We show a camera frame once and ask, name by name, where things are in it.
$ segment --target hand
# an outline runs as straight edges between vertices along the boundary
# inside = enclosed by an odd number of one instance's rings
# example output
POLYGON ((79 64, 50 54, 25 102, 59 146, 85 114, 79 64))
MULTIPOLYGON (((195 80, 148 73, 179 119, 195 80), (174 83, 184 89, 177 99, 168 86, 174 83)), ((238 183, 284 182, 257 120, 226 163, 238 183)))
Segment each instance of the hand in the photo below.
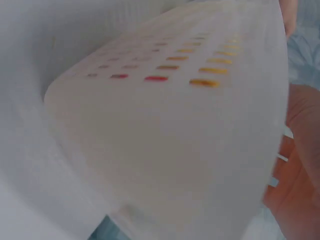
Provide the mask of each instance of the hand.
POLYGON ((320 92, 290 85, 284 137, 263 202, 270 208, 287 240, 320 240, 320 92))
POLYGON ((284 23, 285 35, 288 39, 296 30, 298 0, 279 0, 284 23))

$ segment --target colored dot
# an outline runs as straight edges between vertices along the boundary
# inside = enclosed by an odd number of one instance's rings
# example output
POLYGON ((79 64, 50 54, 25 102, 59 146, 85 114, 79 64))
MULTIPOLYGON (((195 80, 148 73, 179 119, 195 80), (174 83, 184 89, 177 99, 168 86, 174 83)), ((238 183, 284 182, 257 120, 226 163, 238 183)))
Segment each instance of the colored dot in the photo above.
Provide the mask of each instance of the colored dot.
POLYGON ((111 79, 126 79, 128 74, 114 74, 110 78, 111 79))
POLYGON ((107 69, 109 67, 109 65, 100 65, 98 68, 99 69, 107 69))
POLYGON ((165 82, 169 78, 167 76, 147 76, 144 80, 154 82, 165 82))

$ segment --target white plastic device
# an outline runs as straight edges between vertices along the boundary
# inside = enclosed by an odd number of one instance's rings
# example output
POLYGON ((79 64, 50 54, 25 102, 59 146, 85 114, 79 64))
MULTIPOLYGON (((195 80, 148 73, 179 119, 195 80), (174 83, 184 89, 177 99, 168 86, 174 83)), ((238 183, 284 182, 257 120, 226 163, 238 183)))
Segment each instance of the white plastic device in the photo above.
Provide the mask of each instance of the white plastic device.
POLYGON ((132 239, 239 239, 257 210, 288 95, 275 2, 177 7, 49 87, 70 164, 132 239))

